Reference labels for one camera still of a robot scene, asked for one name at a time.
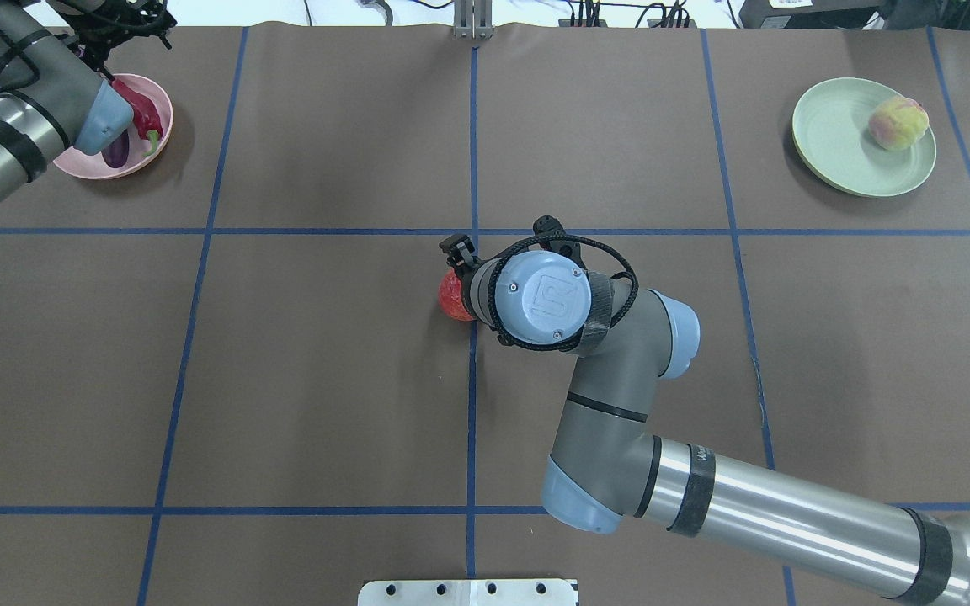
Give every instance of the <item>black band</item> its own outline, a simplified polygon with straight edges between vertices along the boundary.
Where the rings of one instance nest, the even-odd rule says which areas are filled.
[[[635,518],[641,518],[646,514],[646,507],[650,507],[650,498],[653,497],[653,487],[658,484],[658,469],[661,469],[661,438],[653,437],[653,456],[650,458],[650,473],[646,478],[646,487],[642,489],[642,502],[638,503],[638,511]]]
[[[29,104],[29,106],[31,106],[32,109],[35,109],[35,111],[40,112],[43,119],[47,120],[47,124],[51,124],[51,128],[54,128],[55,133],[58,133],[58,138],[62,140],[62,149],[69,149],[69,146],[73,145],[73,141],[70,141],[69,135],[66,134],[65,128],[62,128],[61,123],[59,123],[58,120],[55,120],[55,116],[51,115],[51,112],[47,111],[47,108],[41,106],[41,104],[37,103],[37,100],[26,95],[26,93],[22,93],[20,91],[10,91],[10,93],[11,95]]]
[[[676,513],[676,521],[669,526],[670,533],[693,537],[701,530],[713,499],[713,483],[717,480],[717,457],[711,449],[688,444],[690,449],[690,473],[684,490],[684,500]]]
[[[28,175],[28,183],[32,183],[35,178],[43,175],[43,172],[47,169],[47,161],[43,158],[43,152],[32,142],[32,139],[1,118],[0,146],[10,152],[17,162],[20,162],[20,167]]]
[[[582,404],[582,406],[585,406],[588,409],[593,409],[597,412],[603,412],[604,414],[611,414],[612,417],[626,418],[627,421],[636,421],[639,423],[645,423],[646,419],[649,418],[648,415],[644,415],[627,409],[619,409],[619,407],[613,407],[612,404],[597,402],[597,400],[594,400],[593,398],[588,398],[587,396],[578,395],[574,391],[567,392],[567,399],[569,402]]]
[[[34,45],[35,42],[49,37],[49,35],[51,35],[50,31],[47,31],[46,29],[38,29],[32,32],[32,34],[26,35],[26,37],[17,41],[17,45],[8,47],[7,51],[3,53],[3,56],[0,56],[0,76],[3,75],[3,72],[5,72],[5,69],[7,69],[7,66],[10,65],[10,61],[14,61],[14,59],[17,58],[19,51],[28,49],[28,47]]]
[[[919,569],[908,591],[893,601],[908,606],[926,606],[946,591],[953,572],[953,537],[944,524],[926,513],[901,507],[915,521],[919,531]]]

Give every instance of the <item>red fruit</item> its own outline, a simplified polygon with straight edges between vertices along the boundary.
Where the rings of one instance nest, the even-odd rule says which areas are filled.
[[[462,283],[459,277],[455,276],[454,269],[448,268],[444,279],[440,280],[440,291],[436,293],[436,299],[440,300],[440,308],[449,318],[462,322],[474,322],[474,317],[462,305]]]

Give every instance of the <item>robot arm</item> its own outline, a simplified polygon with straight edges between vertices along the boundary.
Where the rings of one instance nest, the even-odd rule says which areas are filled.
[[[551,230],[486,262],[468,237],[441,248],[466,309],[501,343],[578,355],[542,488],[554,518],[603,534],[624,515],[646,518],[900,603],[970,605],[970,518],[935,520],[648,433],[658,380],[682,375],[697,352],[696,316],[632,279],[630,308],[610,322],[632,287],[586,271],[577,247],[529,250],[578,238],[542,223]]]
[[[77,31],[64,43],[16,0],[0,0],[0,202],[69,146],[100,153],[130,125],[130,105],[93,69],[132,35],[166,43],[174,21],[165,8],[151,16],[150,3],[51,3]]]

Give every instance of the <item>gray metal bracket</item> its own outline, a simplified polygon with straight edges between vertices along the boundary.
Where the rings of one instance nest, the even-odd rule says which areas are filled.
[[[455,0],[456,38],[493,38],[493,0]]]

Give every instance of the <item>light blue joint cap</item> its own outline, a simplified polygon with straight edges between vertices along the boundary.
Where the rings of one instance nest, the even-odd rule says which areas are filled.
[[[505,329],[535,345],[577,333],[589,316],[589,299],[586,272],[547,250],[516,254],[496,280],[496,311]]]
[[[698,316],[688,304],[667,298],[652,288],[650,292],[664,303],[665,311],[669,313],[669,327],[673,330],[673,354],[669,358],[669,367],[659,379],[677,379],[686,372],[690,361],[698,354],[698,344],[701,343]]]
[[[551,456],[546,469],[546,484],[541,488],[541,505],[557,520],[590,533],[615,533],[623,519],[623,515],[601,505],[589,492],[582,490]]]
[[[83,154],[96,155],[115,142],[133,119],[130,104],[104,80],[73,146]]]

